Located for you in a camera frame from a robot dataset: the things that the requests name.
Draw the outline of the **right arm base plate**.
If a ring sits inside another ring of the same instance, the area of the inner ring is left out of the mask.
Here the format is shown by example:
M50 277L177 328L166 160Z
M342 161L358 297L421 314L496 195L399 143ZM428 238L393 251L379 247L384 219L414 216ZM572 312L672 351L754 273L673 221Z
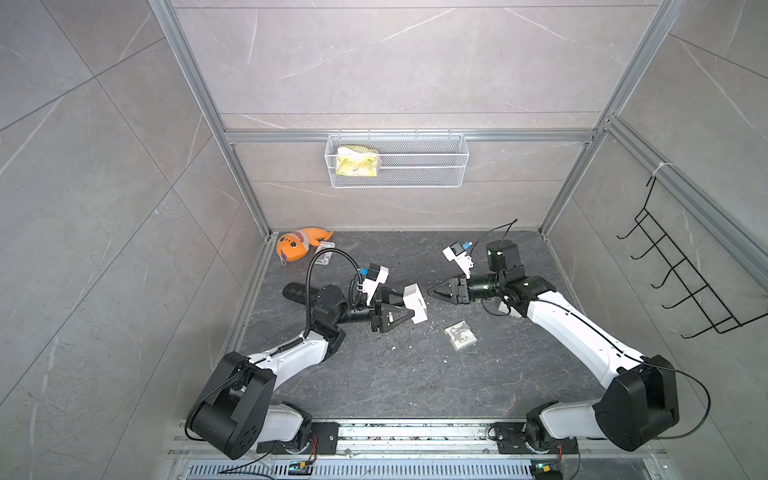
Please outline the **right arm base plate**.
M577 454L577 442L572 439L553 439L537 426L526 421L492 423L487 437L496 443L500 454Z

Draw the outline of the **white gift box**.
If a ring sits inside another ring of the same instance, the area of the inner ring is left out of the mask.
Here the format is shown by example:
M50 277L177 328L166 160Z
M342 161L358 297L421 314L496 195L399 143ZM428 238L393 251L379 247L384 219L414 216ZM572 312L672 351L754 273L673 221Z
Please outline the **white gift box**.
M404 287L403 290L404 306L414 312L412 322L419 324L428 319L427 304L417 283Z
M465 321L446 327L444 333L448 336L455 351L460 351L477 342L476 335Z

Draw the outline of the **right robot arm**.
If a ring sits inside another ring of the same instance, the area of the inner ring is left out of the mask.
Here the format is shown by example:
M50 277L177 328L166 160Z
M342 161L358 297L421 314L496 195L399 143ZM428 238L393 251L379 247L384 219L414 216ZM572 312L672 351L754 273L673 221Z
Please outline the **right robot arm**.
M563 439L584 437L634 451L678 423L676 373L670 362L627 346L584 317L551 282L527 275L514 242L486 245L490 271L484 275L472 272L472 247L456 242L443 249L462 272L430 287L429 295L454 305L500 301L549 332L604 389L597 400L551 401L529 411L523 427L529 450L545 453Z

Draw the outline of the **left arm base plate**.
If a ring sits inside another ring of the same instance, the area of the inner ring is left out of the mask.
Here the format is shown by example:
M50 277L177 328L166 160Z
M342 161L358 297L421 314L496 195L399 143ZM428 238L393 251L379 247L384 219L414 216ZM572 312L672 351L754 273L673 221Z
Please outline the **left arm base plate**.
M301 427L292 440L258 442L255 451L257 453L271 451L277 455L309 456L312 453L333 455L336 453L340 439L339 429L338 422L313 422L310 426Z

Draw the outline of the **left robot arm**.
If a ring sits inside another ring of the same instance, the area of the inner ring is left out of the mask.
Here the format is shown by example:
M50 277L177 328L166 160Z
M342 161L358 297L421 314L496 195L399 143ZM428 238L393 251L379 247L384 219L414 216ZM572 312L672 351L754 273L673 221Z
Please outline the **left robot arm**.
M265 352L226 354L217 364L191 407L185 435L215 447L232 460L261 444L301 451L312 433L312 415L289 402L274 403L274 391L302 371L328 360L340 348L344 323L368 322L374 332L394 327L426 313L416 284L402 292L379 287L371 304L356 307L336 285L320 289L290 283L284 296L310 306L310 330Z

